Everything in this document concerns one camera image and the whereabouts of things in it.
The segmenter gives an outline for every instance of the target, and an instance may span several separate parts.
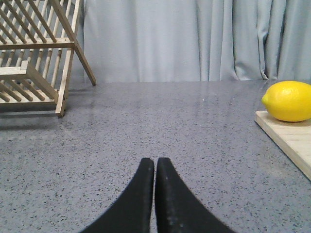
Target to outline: lemon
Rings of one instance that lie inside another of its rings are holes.
[[[283,81],[268,88],[261,102],[276,119],[297,122],[311,118],[311,85]]]

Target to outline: granite countertop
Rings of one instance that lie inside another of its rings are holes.
[[[81,231],[142,157],[169,157],[239,233],[311,232],[311,182],[254,121],[273,83],[86,83],[71,86],[64,118],[0,113],[0,232]]]

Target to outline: cutting board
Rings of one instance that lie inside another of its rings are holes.
[[[290,123],[257,111],[255,122],[311,181],[311,119]]]

